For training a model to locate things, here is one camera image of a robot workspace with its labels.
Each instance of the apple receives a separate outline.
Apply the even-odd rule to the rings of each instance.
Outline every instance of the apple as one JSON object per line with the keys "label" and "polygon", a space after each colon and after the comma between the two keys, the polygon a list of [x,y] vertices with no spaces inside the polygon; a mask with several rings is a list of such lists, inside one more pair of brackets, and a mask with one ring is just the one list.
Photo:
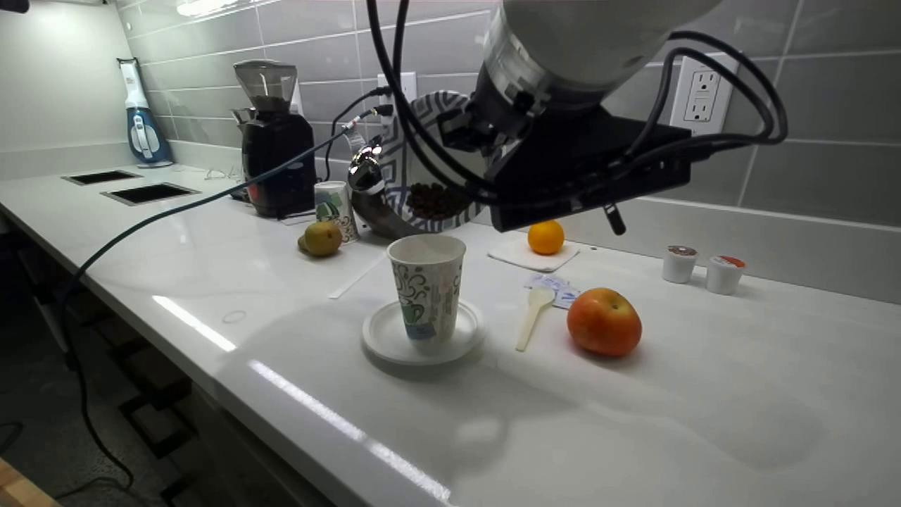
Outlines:
{"label": "apple", "polygon": [[595,288],[576,298],[567,316],[577,349],[601,357],[626,357],[642,340],[638,306],[618,290]]}

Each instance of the orange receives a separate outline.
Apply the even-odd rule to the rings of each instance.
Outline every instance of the orange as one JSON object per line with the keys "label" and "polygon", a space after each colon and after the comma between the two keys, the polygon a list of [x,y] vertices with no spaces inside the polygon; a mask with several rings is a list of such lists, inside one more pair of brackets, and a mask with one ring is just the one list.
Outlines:
{"label": "orange", "polygon": [[642,340],[638,306],[618,290],[595,288],[576,298],[567,316],[577,349],[601,357],[626,357]]}
{"label": "orange", "polygon": [[563,225],[557,219],[535,222],[529,228],[529,251],[538,256],[557,256],[563,251]]}

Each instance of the paper cup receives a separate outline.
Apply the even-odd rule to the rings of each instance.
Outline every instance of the paper cup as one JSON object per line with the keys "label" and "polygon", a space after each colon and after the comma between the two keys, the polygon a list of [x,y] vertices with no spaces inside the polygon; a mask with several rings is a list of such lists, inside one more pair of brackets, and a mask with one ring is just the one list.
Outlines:
{"label": "paper cup", "polygon": [[690,285],[697,274],[697,247],[672,246],[664,256],[664,281]]}
{"label": "paper cup", "polygon": [[322,181],[314,185],[317,219],[339,222],[345,243],[359,237],[356,212],[349,206],[349,185],[345,181]]}
{"label": "paper cup", "polygon": [[741,274],[748,270],[745,260],[736,256],[718,256],[710,268],[708,268],[708,288],[712,294],[725,294],[733,295],[738,290]]}
{"label": "paper cup", "polygon": [[390,246],[407,336],[417,346],[453,337],[467,246],[456,237],[407,237]]}

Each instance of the kitchen counter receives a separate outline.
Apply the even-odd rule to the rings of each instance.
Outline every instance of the kitchen counter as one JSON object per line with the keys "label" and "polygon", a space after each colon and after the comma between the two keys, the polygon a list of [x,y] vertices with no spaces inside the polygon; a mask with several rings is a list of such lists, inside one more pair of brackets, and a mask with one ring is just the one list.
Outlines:
{"label": "kitchen counter", "polygon": [[[189,167],[142,175],[225,185]],[[196,201],[101,195],[131,185],[51,175],[4,184],[0,202],[79,266],[142,216]],[[567,312],[549,311],[522,354],[529,274],[487,260],[496,230],[466,225],[453,230],[472,246],[462,295],[484,316],[484,349],[456,368],[401,374],[360,346],[365,319],[396,298],[384,247],[348,243],[311,261],[297,254],[311,222],[269,222],[220,201],[121,243],[92,281],[279,457],[297,463],[301,447],[369,505],[901,498],[901,306],[764,280],[726,298],[660,281],[656,260],[598,247],[560,275],[626,294],[646,321],[641,353],[583,357],[567,343]]]}

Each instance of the small jar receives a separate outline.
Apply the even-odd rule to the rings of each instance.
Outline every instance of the small jar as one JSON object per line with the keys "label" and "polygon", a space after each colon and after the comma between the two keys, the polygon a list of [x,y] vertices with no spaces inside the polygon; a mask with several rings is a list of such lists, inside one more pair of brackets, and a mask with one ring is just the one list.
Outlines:
{"label": "small jar", "polygon": [[690,285],[697,274],[698,251],[684,246],[672,246],[664,256],[664,281]]}
{"label": "small jar", "polygon": [[708,268],[708,290],[733,295],[738,290],[741,274],[748,270],[748,261],[738,256],[718,256]]}

